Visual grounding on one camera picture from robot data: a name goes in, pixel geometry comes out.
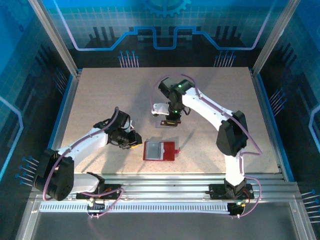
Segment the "beige table surface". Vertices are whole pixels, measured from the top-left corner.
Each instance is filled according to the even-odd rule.
[[[245,114],[248,130],[263,151],[263,156],[245,157],[245,172],[278,172],[274,150],[246,67],[84,68],[62,146],[85,135],[95,123],[110,118],[118,106],[131,116],[143,142],[175,141],[181,152],[174,162],[143,161],[143,145],[129,150],[107,145],[83,160],[75,171],[103,174],[224,173],[224,156],[216,146],[218,132],[195,111],[189,116],[183,114],[182,123],[176,128],[155,128],[160,117],[151,114],[151,89],[160,77],[176,72],[194,77],[198,88],[218,104]],[[154,103],[166,101],[156,89]],[[246,151],[255,151],[249,141]]]

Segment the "gear graphic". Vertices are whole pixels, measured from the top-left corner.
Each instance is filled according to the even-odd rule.
[[[173,17],[174,14],[180,14],[181,10],[185,10],[191,0],[140,0],[140,3],[145,10],[149,10],[150,14],[155,14],[157,17]]]
[[[28,20],[31,14],[28,0],[0,0],[0,6],[7,10],[20,25]]]

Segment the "white cable drag chain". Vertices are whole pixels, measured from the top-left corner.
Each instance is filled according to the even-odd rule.
[[[112,202],[106,202],[107,209]],[[45,213],[86,213],[87,202],[61,201],[61,202],[42,202],[40,212]],[[228,203],[209,202],[209,203],[152,203],[152,202],[118,202],[110,213],[211,213],[229,214]],[[89,212],[103,212],[104,210],[90,210]]]

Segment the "metal frame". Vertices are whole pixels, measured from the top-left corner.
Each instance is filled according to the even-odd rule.
[[[264,64],[266,63],[270,53],[274,49],[275,45],[277,44],[279,38],[281,37],[282,33],[284,32],[287,24],[289,23],[291,17],[296,11],[297,6],[299,5],[300,0],[289,0],[287,5],[285,6],[284,10],[282,11],[280,17],[275,23],[275,26],[270,33],[265,45],[263,46],[256,62],[252,68],[253,76],[256,77],[261,69],[263,68]]]
[[[35,14],[39,18],[40,22],[42,23],[46,33],[50,37],[53,45],[57,49],[59,55],[61,56],[62,60],[64,61],[65,65],[67,66],[68,70],[72,74],[73,77],[76,77],[78,74],[78,68],[69,53],[63,39],[61,38],[58,30],[56,29],[55,25],[53,24],[48,11],[46,10],[45,6],[41,2],[41,0],[28,0],[30,5],[32,6]]]
[[[224,174],[104,174],[102,176],[110,184],[122,184],[125,190],[119,203],[126,206],[126,209],[122,211],[122,208],[119,207],[115,212],[212,213],[210,212],[212,206],[234,202],[232,200],[210,200],[209,195],[205,194],[205,191],[209,189],[209,184],[223,184]],[[316,239],[296,182],[285,182],[281,172],[278,174],[252,174],[251,176],[258,178],[261,183],[261,204],[289,203],[292,219],[300,239]],[[251,180],[248,183],[253,187],[255,200],[251,202],[254,203],[258,197],[259,186]],[[16,239],[29,240],[32,238],[40,212],[85,213],[85,204],[85,201],[76,200],[75,194],[71,194],[63,201],[43,202],[41,193],[33,191]],[[60,210],[55,209],[59,205],[64,207],[60,207]],[[137,208],[130,207],[136,205],[143,207],[143,210],[137,211]],[[164,207],[156,210],[148,208],[148,206],[171,207],[177,205],[181,206],[179,211],[169,211]],[[200,208],[194,210],[188,206],[200,206]]]
[[[53,133],[52,148],[60,147],[66,123],[69,118],[71,106],[76,94],[78,81],[80,78],[79,71],[68,52],[61,36],[53,25],[45,7],[38,0],[29,0],[35,13],[43,24],[45,30],[50,36],[52,42],[57,48],[61,58],[67,65],[69,71],[73,75],[73,80],[70,83],[69,91],[66,93],[67,97],[62,110],[61,118],[57,123],[56,132]],[[262,69],[269,54],[277,43],[282,31],[285,29],[289,20],[291,19],[300,0],[290,0],[278,19],[273,31],[271,32],[265,46],[263,47],[254,67],[252,80],[260,103],[263,118],[270,136],[270,141],[273,144],[275,155],[279,161],[279,173],[277,174],[252,174],[261,182],[262,196],[261,203],[289,203],[292,212],[292,218],[295,222],[296,230],[300,239],[315,240],[316,236],[309,221],[306,209],[304,207],[301,194],[296,182],[290,182],[290,176],[286,172],[282,152],[279,150],[279,142],[271,125],[271,119],[268,114],[266,99],[262,94],[262,86],[258,81],[258,73]],[[102,175],[110,184],[122,184],[125,190],[121,201],[127,206],[139,203],[140,205],[159,205],[165,203],[170,204],[198,204],[201,206],[212,206],[215,203],[233,202],[229,200],[214,201],[210,200],[210,196],[205,194],[209,184],[223,184],[224,174],[107,174]],[[259,186],[256,182],[248,180],[252,184],[255,193],[255,200],[257,200]],[[75,200],[75,195],[70,195],[62,204],[72,206],[74,204],[82,204],[81,201]],[[27,206],[24,211],[23,219],[16,239],[29,240],[32,238],[34,229],[38,220],[39,212],[48,211],[50,207],[45,205],[56,205],[58,202],[50,201],[50,203],[43,202],[42,195],[36,189],[33,189]]]

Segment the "cable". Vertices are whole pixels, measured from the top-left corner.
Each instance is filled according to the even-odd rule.
[[[187,112],[185,109],[182,109],[183,111],[184,111],[184,113],[185,113],[185,115],[189,115],[190,114],[190,112],[191,112],[191,108],[190,107],[188,107],[188,109],[189,109],[189,111]]]
[[[249,213],[251,213],[256,208],[256,206],[258,205],[258,203],[260,201],[260,197],[261,197],[261,193],[262,193],[261,184],[260,184],[258,179],[256,179],[255,177],[251,177],[251,176],[244,176],[244,177],[246,179],[255,180],[258,183],[258,185],[259,185],[259,196],[258,196],[258,199],[256,200],[255,204],[253,205],[253,207],[248,212],[246,212],[245,214],[240,215],[239,218],[247,216]]]
[[[51,180],[51,178],[52,178],[52,176],[53,176],[53,174],[54,174],[54,172],[55,172],[56,167],[59,165],[59,163],[61,162],[61,160],[63,159],[63,157],[64,157],[65,155],[67,155],[68,153],[70,153],[71,150],[72,150],[74,147],[76,147],[78,144],[82,143],[84,140],[86,140],[86,139],[88,139],[88,138],[92,138],[93,136],[95,136],[95,135],[103,132],[103,131],[106,130],[107,128],[109,128],[109,127],[115,122],[115,120],[116,120],[116,118],[117,118],[117,116],[118,116],[118,114],[119,114],[119,107],[116,106],[116,107],[114,108],[114,111],[115,111],[115,115],[114,115],[113,119],[112,119],[111,121],[109,121],[109,123],[107,124],[107,126],[105,126],[104,128],[102,128],[102,129],[100,129],[100,130],[98,130],[98,131],[95,131],[95,132],[92,133],[92,134],[88,134],[88,135],[84,136],[83,138],[79,139],[79,140],[76,141],[74,144],[72,144],[71,147],[68,148],[68,149],[67,149],[63,154],[61,154],[61,156],[57,159],[57,161],[54,163],[51,171],[49,172],[49,175],[48,175],[48,177],[47,177],[47,179],[46,179],[46,181],[45,181],[45,184],[44,184],[43,193],[42,193],[42,199],[43,199],[44,201],[49,201],[49,200],[52,199],[52,197],[46,198],[46,194],[47,194],[47,191],[48,191],[49,182],[50,182],[50,180]]]
[[[106,196],[106,195],[109,195],[109,194],[113,194],[117,191],[120,191],[120,194],[118,196],[118,198],[111,204],[111,206],[105,210],[104,212],[102,213],[97,213],[96,215],[91,215],[90,217],[94,217],[94,218],[100,218],[102,217],[103,215],[107,214],[116,204],[117,202],[121,199],[122,195],[124,194],[124,189],[122,187],[118,188],[118,189],[115,189],[115,190],[112,190],[112,191],[108,191],[108,192],[104,192],[104,193],[101,193],[101,194],[93,194],[93,193],[90,193],[90,192],[82,192],[82,194],[84,195],[87,195],[87,196],[90,196],[90,197],[102,197],[102,196]]]
[[[248,194],[248,192],[247,192],[245,189],[243,189],[243,192],[244,192],[244,193],[245,193],[245,195],[248,197],[249,202],[248,202],[247,204],[249,204],[249,203],[250,203],[250,197],[249,197],[249,194]]]
[[[153,105],[153,94],[154,94],[154,91],[155,91],[155,88],[158,87],[159,83],[162,82],[164,79],[166,78],[169,78],[169,77],[177,77],[177,76],[184,76],[186,78],[189,78],[193,84],[194,84],[194,89],[195,89],[195,92],[196,92],[196,95],[198,96],[198,98],[200,100],[202,100],[204,103],[206,103],[207,105],[209,105],[210,107],[212,107],[213,109],[215,109],[216,111],[218,111],[219,113],[221,113],[222,115],[225,115],[227,116],[228,118],[230,118],[232,121],[234,121],[238,126],[239,128],[244,132],[244,134],[248,137],[248,139],[250,140],[250,142],[252,142],[252,144],[254,145],[254,147],[256,148],[256,150],[258,152],[242,152],[240,153],[240,157],[242,157],[243,155],[255,155],[255,156],[260,156],[262,155],[262,151],[261,149],[259,148],[258,144],[255,142],[255,140],[251,137],[251,135],[249,134],[249,132],[242,126],[242,124],[236,120],[233,116],[229,115],[228,113],[224,112],[222,109],[220,109],[219,107],[215,106],[214,104],[212,104],[210,101],[206,100],[205,98],[203,98],[200,93],[199,93],[199,89],[197,87],[197,83],[196,81],[191,77],[191,76],[188,76],[186,74],[183,74],[183,73],[173,73],[173,74],[168,74],[168,75],[165,75],[163,76],[162,78],[160,78],[156,83],[155,85],[153,86],[153,89],[151,91],[151,96],[150,96],[150,103],[151,103],[151,108],[152,110],[154,111],[154,105]]]
[[[243,158],[242,157],[240,157],[240,164],[243,165]],[[246,175],[243,175],[243,176],[246,179],[255,180],[258,183],[258,185],[259,185],[259,196],[258,196],[258,199],[256,200],[255,204],[253,205],[253,207],[248,212],[246,212],[245,214],[242,213],[240,216],[238,216],[239,218],[248,215],[249,213],[251,213],[256,208],[256,206],[258,205],[258,203],[260,201],[260,197],[261,197],[261,194],[262,194],[261,184],[260,184],[260,181],[257,178],[252,177],[252,176],[246,176]]]
[[[113,146],[119,146],[119,143],[118,144],[115,144],[115,143],[113,143],[112,141],[111,142],[109,142],[111,145],[113,145]]]

